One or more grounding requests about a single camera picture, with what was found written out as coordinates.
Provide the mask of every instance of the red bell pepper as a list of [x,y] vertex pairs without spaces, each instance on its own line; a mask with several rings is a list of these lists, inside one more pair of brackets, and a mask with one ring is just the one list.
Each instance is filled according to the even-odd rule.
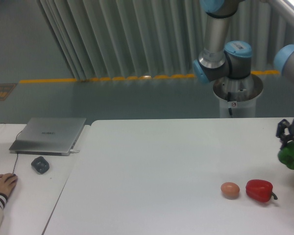
[[272,184],[266,180],[250,180],[246,184],[247,195],[259,202],[268,202],[272,196],[274,200],[277,200],[272,189]]

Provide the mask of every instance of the hand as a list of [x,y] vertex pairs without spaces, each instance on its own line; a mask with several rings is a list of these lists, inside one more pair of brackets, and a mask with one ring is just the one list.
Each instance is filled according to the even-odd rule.
[[9,197],[16,185],[17,179],[18,177],[11,173],[0,175],[0,193]]

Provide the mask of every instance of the brown egg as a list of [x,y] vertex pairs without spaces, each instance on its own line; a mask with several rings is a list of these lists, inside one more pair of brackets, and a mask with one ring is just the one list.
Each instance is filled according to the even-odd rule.
[[226,182],[221,185],[221,191],[223,192],[225,197],[236,198],[239,196],[240,187],[235,183]]

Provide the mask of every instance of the pepper stem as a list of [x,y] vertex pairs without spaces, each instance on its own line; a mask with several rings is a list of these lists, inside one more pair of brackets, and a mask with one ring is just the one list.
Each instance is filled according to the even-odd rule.
[[273,192],[271,192],[271,196],[273,196],[274,200],[278,200],[278,197]]

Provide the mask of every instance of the silver laptop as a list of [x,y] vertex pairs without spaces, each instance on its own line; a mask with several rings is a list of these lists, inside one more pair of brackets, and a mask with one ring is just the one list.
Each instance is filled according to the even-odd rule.
[[11,153],[68,156],[85,118],[32,118],[10,147]]

